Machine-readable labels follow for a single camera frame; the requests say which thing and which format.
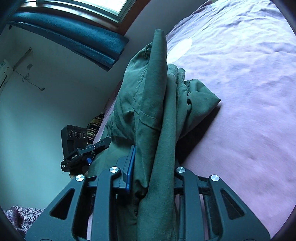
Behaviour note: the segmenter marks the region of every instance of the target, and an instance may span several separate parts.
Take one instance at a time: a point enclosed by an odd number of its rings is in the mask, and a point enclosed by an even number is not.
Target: black device
[[[87,130],[79,126],[67,125],[61,130],[64,158],[77,148],[87,146]]]
[[[87,145],[86,128],[67,125],[61,130],[64,160],[61,162],[63,172],[81,172],[83,166],[90,165],[96,154],[107,149],[111,138]]]

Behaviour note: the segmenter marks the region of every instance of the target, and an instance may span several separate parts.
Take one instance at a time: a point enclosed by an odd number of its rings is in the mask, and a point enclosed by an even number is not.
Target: striped cushion
[[[91,120],[91,122],[87,126],[87,144],[92,145],[94,142],[94,138],[96,137],[96,134],[98,133],[98,130],[102,124],[103,118],[105,113],[101,113],[100,115],[96,116]]]

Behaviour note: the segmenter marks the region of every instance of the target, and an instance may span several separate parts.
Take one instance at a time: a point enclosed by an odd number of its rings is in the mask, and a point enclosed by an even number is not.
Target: electrical cord
[[[23,76],[23,75],[20,74],[19,72],[17,72],[17,73],[18,73],[20,76],[22,76],[22,81],[23,81],[23,82],[26,80],[26,81],[28,81],[31,85],[36,86],[40,91],[44,91],[44,88],[39,88],[37,85],[35,85],[35,84],[33,84],[33,83],[31,83],[31,82],[29,81],[29,79],[30,79],[29,73],[27,73],[26,76]]]

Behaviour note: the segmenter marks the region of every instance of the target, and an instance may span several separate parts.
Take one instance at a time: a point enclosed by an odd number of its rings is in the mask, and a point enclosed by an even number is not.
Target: blue curtain
[[[47,13],[16,12],[8,23],[50,39],[106,71],[116,63],[129,41],[109,30]]]

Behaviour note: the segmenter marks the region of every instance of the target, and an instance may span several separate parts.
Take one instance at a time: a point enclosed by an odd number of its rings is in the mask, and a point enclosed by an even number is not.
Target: air conditioner
[[[13,70],[10,64],[7,62],[6,59],[3,60],[0,64],[0,94],[12,73]]]

